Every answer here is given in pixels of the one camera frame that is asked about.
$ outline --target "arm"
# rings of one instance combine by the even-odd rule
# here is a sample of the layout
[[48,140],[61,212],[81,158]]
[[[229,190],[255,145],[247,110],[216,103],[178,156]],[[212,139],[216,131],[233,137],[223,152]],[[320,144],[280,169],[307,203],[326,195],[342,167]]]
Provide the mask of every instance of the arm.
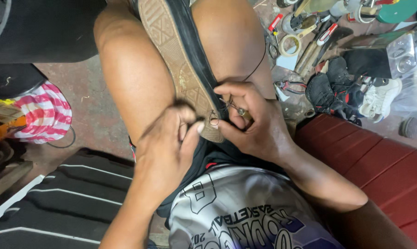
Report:
[[[153,212],[181,183],[193,161],[203,122],[186,105],[167,108],[141,136],[134,178],[100,249],[145,248]],[[187,131],[187,126],[194,123]]]
[[230,121],[215,126],[243,153],[282,167],[316,207],[327,213],[337,239],[347,248],[414,248],[413,242],[357,186],[312,157],[290,138],[280,105],[264,99],[253,84],[228,82],[215,88],[231,94],[236,106],[250,112],[246,124],[233,108]]

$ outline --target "cable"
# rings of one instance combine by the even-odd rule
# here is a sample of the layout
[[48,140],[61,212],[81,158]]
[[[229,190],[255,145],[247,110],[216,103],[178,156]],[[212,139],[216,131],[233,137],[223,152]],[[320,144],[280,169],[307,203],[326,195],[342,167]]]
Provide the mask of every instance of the cable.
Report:
[[60,146],[53,145],[49,142],[47,142],[46,144],[52,146],[53,148],[57,148],[57,149],[65,149],[65,148],[68,148],[68,147],[72,146],[75,143],[75,140],[76,140],[76,133],[75,133],[75,130],[73,130],[72,126],[70,126],[70,129],[72,130],[72,133],[73,133],[73,141],[69,145],[60,147]]

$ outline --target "shoe sole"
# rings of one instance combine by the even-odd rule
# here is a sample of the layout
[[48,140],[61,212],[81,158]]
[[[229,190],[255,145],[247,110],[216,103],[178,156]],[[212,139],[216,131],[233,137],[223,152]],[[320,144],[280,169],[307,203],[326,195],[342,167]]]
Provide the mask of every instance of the shoe sole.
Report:
[[[206,125],[201,133],[203,138],[212,142],[223,142],[225,139],[222,134],[210,125],[210,119],[225,119],[218,111],[223,106],[217,99],[219,96],[213,92],[213,86],[203,83],[200,79],[207,77],[207,71],[205,71],[206,75],[200,72],[206,68],[198,70],[200,72],[198,75],[190,62],[170,7],[164,0],[140,0],[138,7],[144,28],[170,71],[176,98],[187,101],[194,107],[198,116],[205,118]],[[212,82],[216,81],[212,74],[211,77]]]

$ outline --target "concrete floor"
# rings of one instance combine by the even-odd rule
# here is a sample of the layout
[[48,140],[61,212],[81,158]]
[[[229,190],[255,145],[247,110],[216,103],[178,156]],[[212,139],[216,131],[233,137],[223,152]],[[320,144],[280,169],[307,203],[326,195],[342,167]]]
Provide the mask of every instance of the concrete floor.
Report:
[[[276,6],[273,3],[276,1],[268,2],[267,5],[255,9],[259,13],[263,26],[266,24],[265,27],[276,16],[273,13],[273,7]],[[358,35],[366,32],[379,33],[390,28],[379,23],[370,27],[349,23],[348,26],[353,28]],[[128,146],[128,133],[106,88],[98,55],[78,63],[48,63],[36,64],[36,66],[62,91],[69,101],[73,111],[72,127],[75,129],[77,137],[75,144],[67,149],[55,149],[46,144],[29,144],[25,158],[34,162],[34,170],[23,181],[53,171],[64,159],[81,147],[132,159]],[[391,137],[417,148],[417,139],[407,139],[398,135],[400,121],[400,117],[389,116],[378,124],[363,121],[363,126],[382,136]],[[70,143],[71,139],[72,134],[69,132],[63,139],[53,144],[66,145]],[[165,219],[158,216],[154,217],[150,238],[158,246],[167,247],[168,230],[163,225],[164,221]]]

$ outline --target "tape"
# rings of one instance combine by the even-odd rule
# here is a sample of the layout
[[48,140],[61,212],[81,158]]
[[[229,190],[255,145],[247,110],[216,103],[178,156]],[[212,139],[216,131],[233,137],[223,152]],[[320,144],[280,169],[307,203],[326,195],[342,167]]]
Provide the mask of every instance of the tape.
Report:
[[[287,41],[287,39],[292,39],[294,41],[295,46],[296,46],[295,51],[291,54],[287,53],[287,51],[284,50],[284,43]],[[299,54],[300,50],[301,50],[301,40],[297,36],[286,35],[286,36],[283,37],[281,42],[279,42],[279,53],[284,55],[285,57],[295,56],[296,54]]]

